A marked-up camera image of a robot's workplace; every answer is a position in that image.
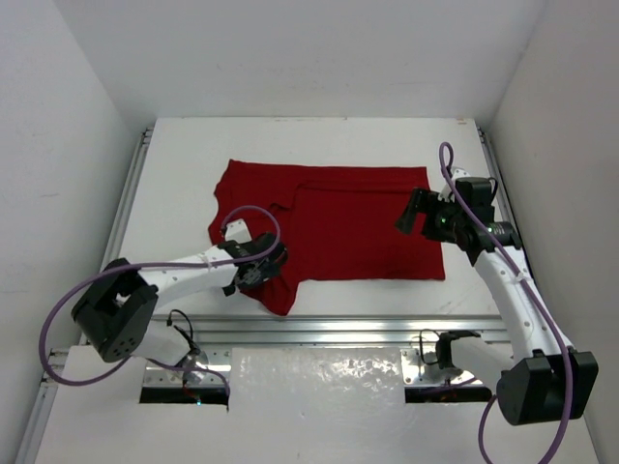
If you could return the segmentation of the red t-shirt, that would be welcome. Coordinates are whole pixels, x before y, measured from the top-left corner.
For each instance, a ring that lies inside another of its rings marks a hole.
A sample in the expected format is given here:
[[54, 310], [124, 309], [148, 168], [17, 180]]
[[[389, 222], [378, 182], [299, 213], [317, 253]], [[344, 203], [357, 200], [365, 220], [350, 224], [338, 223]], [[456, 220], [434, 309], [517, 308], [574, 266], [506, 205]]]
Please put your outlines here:
[[212, 243], [234, 209], [254, 237], [278, 225], [288, 251], [280, 275], [245, 291], [268, 311], [285, 316], [305, 280], [442, 280], [442, 247], [397, 231], [413, 189], [428, 189], [424, 167], [341, 167], [231, 160], [214, 196]]

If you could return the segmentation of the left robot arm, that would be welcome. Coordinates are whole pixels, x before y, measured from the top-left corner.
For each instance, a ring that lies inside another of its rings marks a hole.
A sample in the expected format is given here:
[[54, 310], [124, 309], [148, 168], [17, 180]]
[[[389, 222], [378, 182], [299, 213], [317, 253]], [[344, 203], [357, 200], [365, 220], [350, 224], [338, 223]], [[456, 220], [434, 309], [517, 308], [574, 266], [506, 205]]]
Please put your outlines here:
[[285, 245], [267, 232], [171, 262], [118, 258], [90, 283], [72, 317], [106, 363], [136, 354], [175, 365], [190, 352], [190, 343], [175, 330], [151, 329], [156, 309], [211, 288], [229, 296], [260, 287], [280, 275], [287, 257]]

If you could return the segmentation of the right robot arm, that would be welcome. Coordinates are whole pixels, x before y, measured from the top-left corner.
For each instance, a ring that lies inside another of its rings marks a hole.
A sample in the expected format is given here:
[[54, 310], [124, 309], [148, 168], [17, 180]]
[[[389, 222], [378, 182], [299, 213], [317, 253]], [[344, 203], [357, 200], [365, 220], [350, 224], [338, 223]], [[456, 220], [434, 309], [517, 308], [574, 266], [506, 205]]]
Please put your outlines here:
[[416, 217], [425, 215], [425, 238], [455, 244], [485, 282], [509, 335], [513, 354], [502, 355], [479, 333], [441, 333], [435, 364], [441, 369], [471, 372], [498, 400], [511, 425], [582, 417], [599, 366], [590, 352], [574, 348], [547, 313], [527, 270], [516, 229], [494, 218], [490, 180], [461, 177], [453, 188], [414, 188], [396, 222], [409, 234]]

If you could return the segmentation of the white foam panel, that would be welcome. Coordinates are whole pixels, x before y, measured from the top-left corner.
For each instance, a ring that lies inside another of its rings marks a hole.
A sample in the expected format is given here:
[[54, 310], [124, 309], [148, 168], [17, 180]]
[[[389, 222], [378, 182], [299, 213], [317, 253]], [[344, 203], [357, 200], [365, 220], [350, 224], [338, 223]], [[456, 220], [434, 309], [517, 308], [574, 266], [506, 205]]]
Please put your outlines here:
[[404, 403], [396, 348], [286, 347], [233, 351], [230, 409], [329, 413]]

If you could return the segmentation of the aluminium front rail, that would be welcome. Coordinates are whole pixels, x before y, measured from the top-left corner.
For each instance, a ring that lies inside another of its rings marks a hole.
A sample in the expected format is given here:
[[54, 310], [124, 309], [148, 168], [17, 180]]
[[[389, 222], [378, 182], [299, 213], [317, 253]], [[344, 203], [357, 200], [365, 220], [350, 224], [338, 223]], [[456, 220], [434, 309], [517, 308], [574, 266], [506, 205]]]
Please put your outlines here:
[[202, 344], [230, 346], [406, 346], [418, 338], [433, 341], [439, 333], [469, 331], [489, 343], [509, 341], [497, 316], [215, 316], [187, 318], [175, 313], [174, 324], [193, 332]]

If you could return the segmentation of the right aluminium side rail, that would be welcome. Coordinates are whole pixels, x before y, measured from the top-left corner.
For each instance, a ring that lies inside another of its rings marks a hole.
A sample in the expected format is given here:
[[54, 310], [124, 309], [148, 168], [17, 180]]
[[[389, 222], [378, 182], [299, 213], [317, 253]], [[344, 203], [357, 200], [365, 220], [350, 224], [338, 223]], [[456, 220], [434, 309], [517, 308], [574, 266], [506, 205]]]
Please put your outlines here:
[[489, 138], [488, 133], [479, 125], [476, 125], [482, 149], [485, 154], [486, 166], [491, 178], [496, 181], [497, 191], [494, 196], [494, 203], [497, 205], [501, 218], [507, 220], [518, 230], [516, 216], [512, 208], [507, 187], [502, 175], [498, 157]]

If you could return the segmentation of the aluminium side rail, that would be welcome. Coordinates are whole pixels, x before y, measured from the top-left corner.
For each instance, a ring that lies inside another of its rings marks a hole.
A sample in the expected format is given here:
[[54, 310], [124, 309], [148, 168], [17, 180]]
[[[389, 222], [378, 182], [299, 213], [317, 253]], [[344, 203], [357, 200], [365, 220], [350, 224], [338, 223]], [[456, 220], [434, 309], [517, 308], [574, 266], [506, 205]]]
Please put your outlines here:
[[129, 171], [103, 253], [101, 269], [103, 269], [110, 261], [113, 261], [120, 256], [121, 246], [127, 230], [137, 186], [139, 184], [139, 178], [152, 140], [153, 132], [153, 126], [146, 128], [140, 134], [136, 143]]
[[497, 205], [501, 218], [507, 220], [518, 230], [516, 216], [512, 208], [507, 187], [502, 175], [498, 157], [489, 138], [488, 133], [479, 125], [476, 125], [482, 149], [485, 154], [486, 166], [491, 178], [496, 181], [497, 191], [494, 196], [494, 203]]

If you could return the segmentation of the left aluminium side rail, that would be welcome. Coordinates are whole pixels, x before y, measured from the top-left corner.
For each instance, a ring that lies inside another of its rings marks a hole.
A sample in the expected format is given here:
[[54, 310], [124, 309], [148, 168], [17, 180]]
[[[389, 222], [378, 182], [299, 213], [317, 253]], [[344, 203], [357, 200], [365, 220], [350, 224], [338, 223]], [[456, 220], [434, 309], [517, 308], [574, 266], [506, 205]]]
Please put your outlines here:
[[137, 186], [139, 184], [139, 178], [152, 140], [153, 132], [153, 126], [146, 128], [140, 134], [136, 143], [129, 171], [103, 253], [101, 269], [103, 269], [110, 261], [113, 261], [120, 256], [121, 246], [127, 230]]

